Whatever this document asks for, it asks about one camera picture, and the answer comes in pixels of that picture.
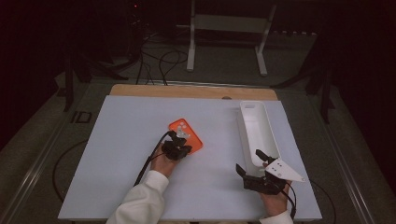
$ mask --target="floor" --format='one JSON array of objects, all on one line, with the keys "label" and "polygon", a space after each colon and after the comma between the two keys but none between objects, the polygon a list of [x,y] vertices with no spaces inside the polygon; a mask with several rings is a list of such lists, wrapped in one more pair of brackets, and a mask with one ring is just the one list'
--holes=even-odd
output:
[{"label": "floor", "polygon": [[[155,35],[143,47],[144,63],[138,83],[162,85],[161,70],[169,70],[165,76],[169,85],[269,88],[298,73],[315,38],[271,34],[264,50],[268,76],[261,77],[251,42],[223,44],[219,35],[216,40],[200,36],[194,71],[187,72],[183,62],[188,50],[185,36],[168,41]],[[93,70],[91,83],[75,80],[76,100],[69,113],[63,112],[64,98],[54,95],[0,152],[1,223],[67,222],[58,220],[57,215],[84,141],[89,138],[112,85],[135,84],[138,65],[120,72],[129,78],[127,81],[113,80]],[[60,74],[57,80],[62,87],[64,75]],[[331,94],[335,109],[329,111],[330,124],[325,124],[318,114],[318,97],[304,92],[306,81],[276,93],[287,112],[306,170],[318,184],[315,194],[323,219],[312,223],[396,223],[394,195],[336,87],[332,87]],[[75,112],[90,112],[92,119],[87,123],[73,122]]]}]

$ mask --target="orange box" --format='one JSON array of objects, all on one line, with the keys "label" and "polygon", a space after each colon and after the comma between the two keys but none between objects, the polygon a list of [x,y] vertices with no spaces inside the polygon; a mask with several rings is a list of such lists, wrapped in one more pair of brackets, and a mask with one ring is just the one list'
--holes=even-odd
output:
[{"label": "orange box", "polygon": [[190,137],[186,139],[186,146],[191,146],[191,152],[189,154],[192,154],[203,147],[204,144],[202,143],[201,139],[199,139],[198,135],[194,132],[192,127],[185,119],[178,119],[169,124],[169,130],[172,130],[176,133],[178,127],[180,127],[183,132],[190,135]]}]

